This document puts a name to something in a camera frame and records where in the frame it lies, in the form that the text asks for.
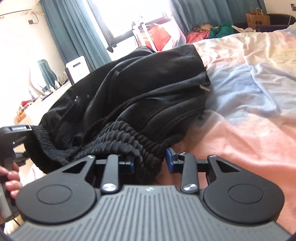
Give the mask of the person's left hand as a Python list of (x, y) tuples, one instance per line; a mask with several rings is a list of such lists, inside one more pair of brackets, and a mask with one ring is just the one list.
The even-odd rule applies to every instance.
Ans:
[(8, 179), (5, 182), (5, 187), (10, 192), (10, 195), (13, 199), (16, 198), (23, 187), (21, 184), (19, 171), (20, 168), (15, 162), (13, 162), (11, 171), (1, 166), (1, 176), (4, 176)]

